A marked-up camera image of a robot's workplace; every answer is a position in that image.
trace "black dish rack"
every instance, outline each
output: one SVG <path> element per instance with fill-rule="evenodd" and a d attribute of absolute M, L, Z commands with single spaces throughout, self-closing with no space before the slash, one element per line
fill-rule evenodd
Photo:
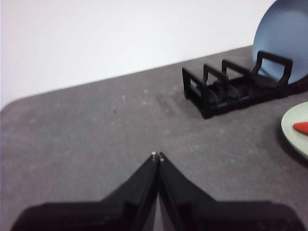
<path fill-rule="evenodd" d="M 258 73 L 263 59 L 284 66 L 284 72 L 279 81 Z M 292 66 L 291 59 L 259 51 L 256 65 L 251 71 L 228 60 L 222 60 L 221 71 L 204 64 L 203 79 L 200 79 L 182 68 L 185 98 L 191 100 L 200 110 L 203 118 L 207 119 L 213 115 L 307 91 L 308 75 L 295 83 L 288 84 Z M 227 68 L 242 76 L 229 80 Z M 217 78 L 211 85 L 206 84 L 208 73 Z"/>

